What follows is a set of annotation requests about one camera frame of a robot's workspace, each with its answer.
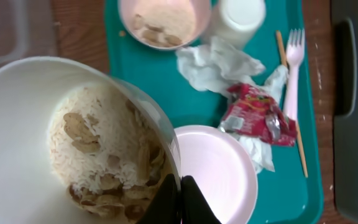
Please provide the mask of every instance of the crumpled napkin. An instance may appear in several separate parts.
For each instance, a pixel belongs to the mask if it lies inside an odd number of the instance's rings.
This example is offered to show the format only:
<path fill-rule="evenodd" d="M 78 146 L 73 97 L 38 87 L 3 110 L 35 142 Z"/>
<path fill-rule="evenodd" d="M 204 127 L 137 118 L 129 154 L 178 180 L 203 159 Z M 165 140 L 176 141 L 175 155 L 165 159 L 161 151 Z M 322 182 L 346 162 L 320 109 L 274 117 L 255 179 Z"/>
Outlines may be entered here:
<path fill-rule="evenodd" d="M 198 91 L 213 91 L 230 98 L 227 89 L 235 83 L 248 83 L 269 93 L 277 102 L 282 97 L 283 86 L 287 82 L 288 69 L 283 65 L 258 86 L 251 76 L 265 70 L 259 60 L 235 49 L 218 37 L 212 37 L 211 45 L 187 47 L 177 50 L 179 72 Z M 272 147 L 258 138 L 231 134 L 237 139 L 252 159 L 256 173 L 267 169 L 274 172 Z"/>
<path fill-rule="evenodd" d="M 194 89 L 210 90 L 226 97 L 231 85 L 252 82 L 251 76 L 265 70 L 259 60 L 218 37 L 212 37 L 211 45 L 182 48 L 176 55 L 179 72 Z"/>

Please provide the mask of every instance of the pink bowl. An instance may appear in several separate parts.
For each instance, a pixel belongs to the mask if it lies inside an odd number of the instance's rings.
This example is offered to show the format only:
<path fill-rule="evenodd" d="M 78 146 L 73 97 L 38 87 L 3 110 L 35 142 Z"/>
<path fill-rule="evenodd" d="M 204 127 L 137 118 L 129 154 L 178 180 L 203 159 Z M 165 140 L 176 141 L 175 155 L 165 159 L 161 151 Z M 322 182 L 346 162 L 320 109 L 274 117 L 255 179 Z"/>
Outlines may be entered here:
<path fill-rule="evenodd" d="M 122 23 L 124 24 L 127 31 L 139 42 L 158 50 L 176 50 L 180 47 L 191 44 L 195 41 L 207 28 L 209 20 L 211 18 L 211 1 L 210 0 L 148 0 L 148 5 L 152 4 L 168 4 L 174 7 L 180 7 L 181 4 L 189 2 L 195 12 L 196 24 L 195 31 L 192 33 L 191 38 L 183 42 L 181 45 L 174 47 L 156 47 L 150 45 L 138 38 L 135 34 L 135 30 L 132 27 L 133 19 L 136 15 L 135 7 L 137 4 L 144 0 L 120 0 L 118 2 L 119 14 Z"/>

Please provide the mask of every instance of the cooked rice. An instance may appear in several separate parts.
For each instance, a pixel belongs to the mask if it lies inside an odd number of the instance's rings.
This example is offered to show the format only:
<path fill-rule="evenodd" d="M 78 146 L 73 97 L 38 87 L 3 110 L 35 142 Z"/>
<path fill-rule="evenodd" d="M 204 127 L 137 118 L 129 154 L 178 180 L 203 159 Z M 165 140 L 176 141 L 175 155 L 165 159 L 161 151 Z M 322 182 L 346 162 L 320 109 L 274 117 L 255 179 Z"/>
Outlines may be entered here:
<path fill-rule="evenodd" d="M 82 187 L 100 193 L 100 177 L 113 174 L 124 188 L 143 185 L 137 181 L 137 154 L 143 135 L 139 118 L 126 107 L 127 98 L 111 85 L 91 84 L 71 91 L 52 118 L 48 144 L 54 173 L 62 182 L 73 184 L 76 193 Z M 92 134 L 100 135 L 100 150 L 84 154 L 71 145 L 73 140 L 64 131 L 66 113 L 79 113 Z M 99 120 L 91 125 L 87 114 Z M 109 155 L 120 158 L 119 167 L 108 166 Z"/>

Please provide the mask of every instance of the white bottle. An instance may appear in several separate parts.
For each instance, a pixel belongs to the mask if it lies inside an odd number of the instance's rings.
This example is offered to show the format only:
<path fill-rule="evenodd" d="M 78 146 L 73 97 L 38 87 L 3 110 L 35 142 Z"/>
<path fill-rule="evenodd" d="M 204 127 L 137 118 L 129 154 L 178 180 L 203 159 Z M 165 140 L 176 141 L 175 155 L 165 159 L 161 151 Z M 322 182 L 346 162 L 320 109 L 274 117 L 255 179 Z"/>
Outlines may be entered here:
<path fill-rule="evenodd" d="M 219 0 L 202 40 L 209 43 L 212 36 L 218 36 L 242 50 L 263 24 L 265 16 L 264 0 Z"/>

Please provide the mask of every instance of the snack wrapper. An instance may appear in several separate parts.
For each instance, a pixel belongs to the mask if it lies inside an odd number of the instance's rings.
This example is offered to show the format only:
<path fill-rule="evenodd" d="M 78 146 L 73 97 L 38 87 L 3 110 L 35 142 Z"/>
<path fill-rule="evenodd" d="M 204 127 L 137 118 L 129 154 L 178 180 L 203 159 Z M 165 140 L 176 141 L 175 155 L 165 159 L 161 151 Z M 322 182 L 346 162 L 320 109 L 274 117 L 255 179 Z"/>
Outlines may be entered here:
<path fill-rule="evenodd" d="M 243 83 L 227 91 L 232 103 L 219 125 L 221 131 L 252 136 L 271 145 L 295 145 L 296 121 L 284 116 L 268 93 Z"/>

